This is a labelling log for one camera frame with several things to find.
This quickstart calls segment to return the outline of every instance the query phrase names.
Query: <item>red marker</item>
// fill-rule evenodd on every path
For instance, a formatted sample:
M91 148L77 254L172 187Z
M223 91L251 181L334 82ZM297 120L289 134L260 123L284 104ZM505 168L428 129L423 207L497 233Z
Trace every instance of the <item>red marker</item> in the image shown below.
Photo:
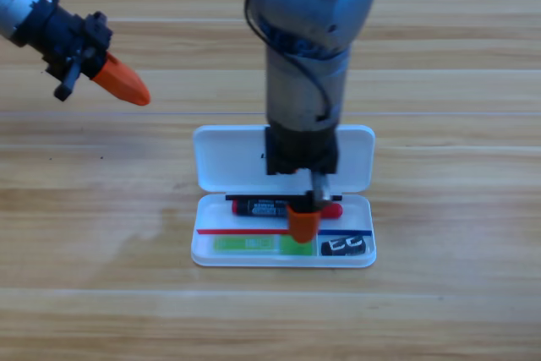
M232 212L238 216L287 217L287 205L285 200L234 200ZM342 213L342 205L333 203L326 206L320 214L322 219L339 219Z

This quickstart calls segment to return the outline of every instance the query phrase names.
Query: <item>open case lid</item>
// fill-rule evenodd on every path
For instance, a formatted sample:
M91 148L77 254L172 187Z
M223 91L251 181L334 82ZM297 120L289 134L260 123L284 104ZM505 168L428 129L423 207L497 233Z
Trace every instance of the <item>open case lid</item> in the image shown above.
M336 130L339 162L329 175L333 194L368 188L374 161L375 134L360 125ZM194 133L199 186L229 194L303 194L311 189L309 171L266 174L265 126L204 126Z

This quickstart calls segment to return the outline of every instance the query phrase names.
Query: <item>orange plastic tip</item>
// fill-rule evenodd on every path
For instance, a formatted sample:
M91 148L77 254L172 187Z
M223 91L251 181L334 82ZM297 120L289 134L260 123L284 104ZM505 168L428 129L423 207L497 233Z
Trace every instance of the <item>orange plastic tip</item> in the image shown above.
M287 207L287 221L289 234L299 244L309 243L320 229L321 212L297 213L290 206Z
M146 106L150 103L150 92L140 77L109 52L105 65L93 81L121 101L128 101L138 106Z

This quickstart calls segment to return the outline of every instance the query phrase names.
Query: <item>green label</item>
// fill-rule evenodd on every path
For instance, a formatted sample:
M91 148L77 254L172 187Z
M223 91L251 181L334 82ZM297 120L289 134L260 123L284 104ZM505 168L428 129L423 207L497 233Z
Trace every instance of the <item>green label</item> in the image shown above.
M218 252L270 251L274 248L274 236L223 236L214 239L214 250Z
M299 244L291 236L280 236L280 254L314 255L314 241Z

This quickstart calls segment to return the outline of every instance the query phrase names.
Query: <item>wood grain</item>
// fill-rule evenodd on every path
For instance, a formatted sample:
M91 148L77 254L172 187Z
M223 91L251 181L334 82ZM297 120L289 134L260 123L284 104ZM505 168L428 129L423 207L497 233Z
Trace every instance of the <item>wood grain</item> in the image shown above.
M201 268L192 133L265 122L242 1L63 0L143 108L0 44L0 359L540 360L541 2L376 1L343 117L378 137L372 267Z

